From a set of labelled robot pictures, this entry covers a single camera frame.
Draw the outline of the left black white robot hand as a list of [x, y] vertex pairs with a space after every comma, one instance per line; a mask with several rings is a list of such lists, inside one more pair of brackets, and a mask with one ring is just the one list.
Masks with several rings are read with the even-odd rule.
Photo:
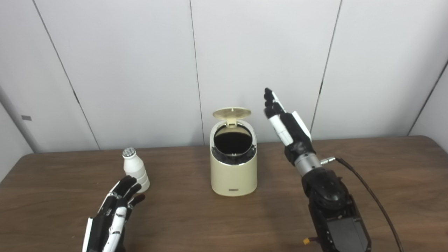
[[83, 252], [125, 252], [125, 225], [134, 207], [145, 199], [135, 194], [141, 189], [137, 179], [127, 175], [107, 193], [94, 217], [87, 220]]

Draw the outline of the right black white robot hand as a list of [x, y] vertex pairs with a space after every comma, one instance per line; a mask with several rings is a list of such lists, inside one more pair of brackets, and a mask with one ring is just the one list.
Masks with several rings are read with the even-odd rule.
[[315, 154], [310, 132], [298, 113], [288, 113], [270, 88], [264, 89], [264, 100], [264, 114], [285, 146], [286, 159], [294, 165], [300, 156]]

